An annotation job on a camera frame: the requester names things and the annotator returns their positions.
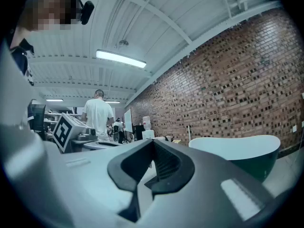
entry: chair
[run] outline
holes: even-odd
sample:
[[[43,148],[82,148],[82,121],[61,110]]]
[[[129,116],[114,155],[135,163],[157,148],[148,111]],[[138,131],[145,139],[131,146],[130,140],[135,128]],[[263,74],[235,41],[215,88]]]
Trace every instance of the chair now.
[[[275,136],[258,135],[230,139],[196,138],[189,142],[189,147],[218,155],[264,181],[275,164],[280,143]]]
[[[118,142],[119,141],[119,132],[118,132],[119,127],[118,126],[114,126],[113,127],[113,140],[114,142]]]

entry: brick wall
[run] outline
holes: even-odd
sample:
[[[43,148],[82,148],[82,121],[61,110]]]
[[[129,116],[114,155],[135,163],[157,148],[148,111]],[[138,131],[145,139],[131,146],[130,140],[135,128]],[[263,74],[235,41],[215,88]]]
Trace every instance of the brick wall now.
[[[271,134],[287,148],[301,138],[303,56],[295,25],[273,9],[201,45],[127,109],[134,124],[149,115],[155,136],[173,135],[185,145],[190,125],[192,138]]]

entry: white ceiling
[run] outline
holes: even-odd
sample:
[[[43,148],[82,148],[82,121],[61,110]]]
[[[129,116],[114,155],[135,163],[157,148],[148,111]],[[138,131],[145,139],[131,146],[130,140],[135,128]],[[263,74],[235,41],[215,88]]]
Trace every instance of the white ceiling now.
[[[275,0],[90,0],[87,25],[32,32],[28,54],[42,98],[81,107],[103,89],[107,100],[130,103],[185,55],[236,23],[280,6]],[[128,46],[119,45],[125,39]],[[96,59],[103,49],[147,62],[144,69]]]

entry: fluorescent light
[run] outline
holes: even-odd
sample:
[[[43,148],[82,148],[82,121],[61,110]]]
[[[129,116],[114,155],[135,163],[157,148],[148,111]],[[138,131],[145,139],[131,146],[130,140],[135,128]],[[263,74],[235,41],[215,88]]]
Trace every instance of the fluorescent light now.
[[[46,99],[46,101],[60,102],[60,101],[63,101],[63,99]]]
[[[112,52],[102,51],[102,50],[96,51],[96,57],[102,58],[102,59],[107,59],[107,60],[112,60],[112,61],[117,61],[117,62],[121,62],[121,63],[126,63],[126,64],[130,64],[133,66],[141,67],[141,68],[143,68],[147,65],[143,61],[136,60],[136,59],[133,59],[130,57],[125,57],[125,56],[115,54]]]
[[[107,103],[120,103],[120,101],[105,101]]]

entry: whiteboard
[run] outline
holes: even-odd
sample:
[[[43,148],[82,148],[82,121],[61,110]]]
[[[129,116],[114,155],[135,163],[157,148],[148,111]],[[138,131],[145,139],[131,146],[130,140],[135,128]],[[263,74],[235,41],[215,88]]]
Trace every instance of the whiteboard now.
[[[131,133],[133,133],[131,109],[129,109],[129,110],[124,114],[124,124],[125,124],[125,130],[126,130],[126,132],[131,132]]]

